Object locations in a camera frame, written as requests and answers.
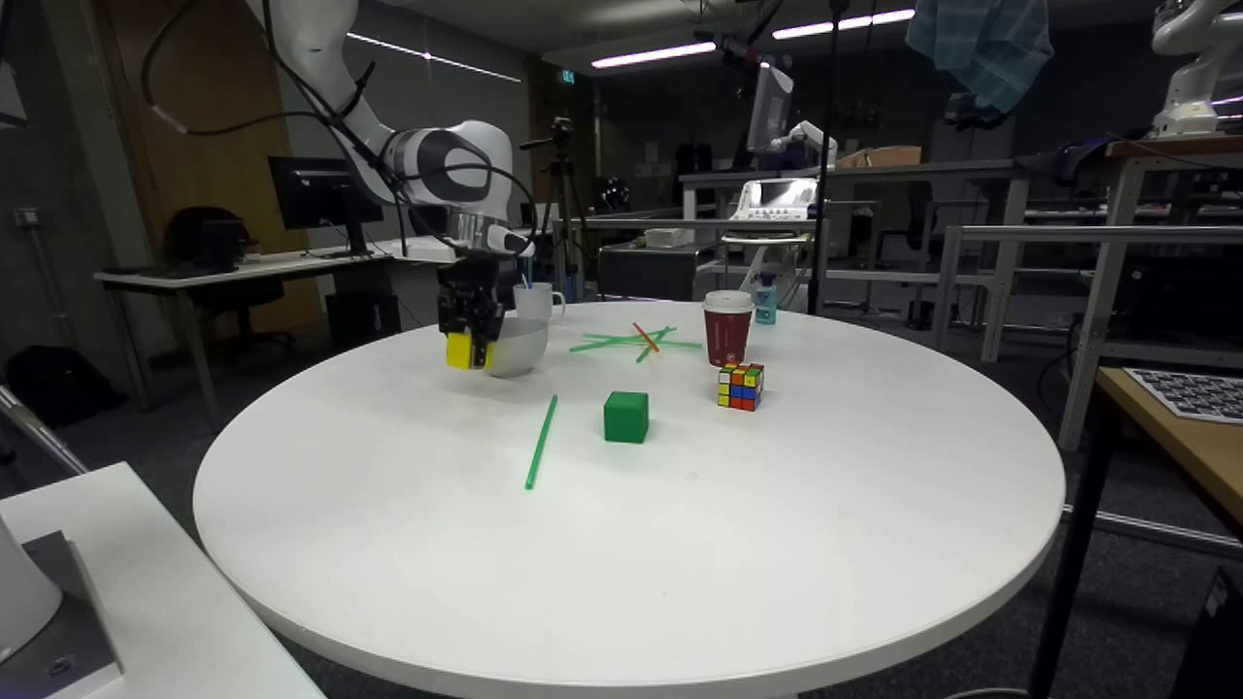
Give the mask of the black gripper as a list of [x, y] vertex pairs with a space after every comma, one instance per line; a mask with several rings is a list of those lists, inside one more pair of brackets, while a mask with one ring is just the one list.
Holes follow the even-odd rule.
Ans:
[[471, 328], [471, 367], [484, 367], [500, 318], [513, 309], [517, 260], [471, 253], [440, 270], [440, 335]]

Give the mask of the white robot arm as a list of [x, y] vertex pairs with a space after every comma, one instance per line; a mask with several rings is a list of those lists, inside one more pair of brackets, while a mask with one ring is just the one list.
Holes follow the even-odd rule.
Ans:
[[401, 212], [471, 216], [468, 231], [448, 238], [434, 321], [455, 367], [484, 367], [513, 318], [517, 264], [531, 246], [517, 216], [509, 132], [478, 117], [394, 125], [376, 111], [364, 77], [346, 61], [361, 0], [245, 0], [245, 9], [369, 199]]

